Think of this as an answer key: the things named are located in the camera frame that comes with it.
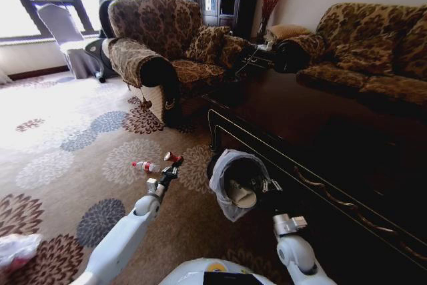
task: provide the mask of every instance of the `plastic bag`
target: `plastic bag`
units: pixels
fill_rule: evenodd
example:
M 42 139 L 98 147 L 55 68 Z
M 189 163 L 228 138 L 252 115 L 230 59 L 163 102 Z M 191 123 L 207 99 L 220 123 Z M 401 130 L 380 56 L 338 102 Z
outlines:
M 266 178 L 269 178 L 267 168 L 256 156 L 245 152 L 239 152 L 238 150 L 224 150 L 224 153 L 222 153 L 220 158 L 218 158 L 218 161 L 213 167 L 212 177 L 209 181 L 209 187 L 216 193 L 216 199 L 222 209 L 222 212 L 226 218 L 232 222 L 235 222 L 252 209 L 239 208 L 234 205 L 232 200 L 227 196 L 224 186 L 224 174 L 226 170 L 233 165 L 234 161 L 242 158 L 255 162 L 259 166 L 261 173 Z
M 7 274 L 24 266 L 36 255 L 40 242 L 40 234 L 0 237 L 0 271 Z

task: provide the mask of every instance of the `floral patterned carpet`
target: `floral patterned carpet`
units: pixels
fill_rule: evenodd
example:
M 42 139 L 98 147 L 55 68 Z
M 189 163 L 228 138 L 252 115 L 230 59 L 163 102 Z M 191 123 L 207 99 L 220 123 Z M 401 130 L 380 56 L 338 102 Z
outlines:
M 147 175 L 131 162 L 165 166 L 169 150 L 185 158 L 179 180 L 114 284 L 158 284 L 182 262 L 200 257 L 289 282 L 270 219 L 254 210 L 231 223 L 210 192 L 205 117 L 170 129 L 140 108 L 120 78 L 100 84 L 68 72 L 0 86 L 0 104 L 0 236 L 43 236 L 36 257 L 2 282 L 70 283 L 146 192 Z

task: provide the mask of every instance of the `white chair cover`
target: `white chair cover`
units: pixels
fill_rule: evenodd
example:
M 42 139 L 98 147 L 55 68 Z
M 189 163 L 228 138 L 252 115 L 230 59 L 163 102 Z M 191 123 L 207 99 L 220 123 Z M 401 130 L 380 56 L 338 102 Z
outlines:
M 40 7 L 37 12 L 58 43 L 74 77 L 81 79 L 95 75 L 99 64 L 84 51 L 86 43 L 93 39 L 83 38 L 68 10 L 50 3 Z

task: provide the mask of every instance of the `plastic bottle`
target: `plastic bottle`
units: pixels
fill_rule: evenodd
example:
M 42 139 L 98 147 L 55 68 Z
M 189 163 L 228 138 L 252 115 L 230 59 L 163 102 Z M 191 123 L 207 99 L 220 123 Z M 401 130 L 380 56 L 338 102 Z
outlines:
M 133 162 L 133 167 L 136 167 L 139 170 L 143 170 L 147 173 L 158 173 L 160 172 L 160 166 L 151 162 Z

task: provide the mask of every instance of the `dark wooden coffee table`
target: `dark wooden coffee table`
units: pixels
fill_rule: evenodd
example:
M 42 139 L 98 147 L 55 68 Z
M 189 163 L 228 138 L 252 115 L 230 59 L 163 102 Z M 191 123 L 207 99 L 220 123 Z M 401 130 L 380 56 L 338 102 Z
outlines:
M 272 69 L 205 98 L 212 150 L 231 135 L 284 173 L 281 184 L 297 181 L 427 270 L 425 123 Z

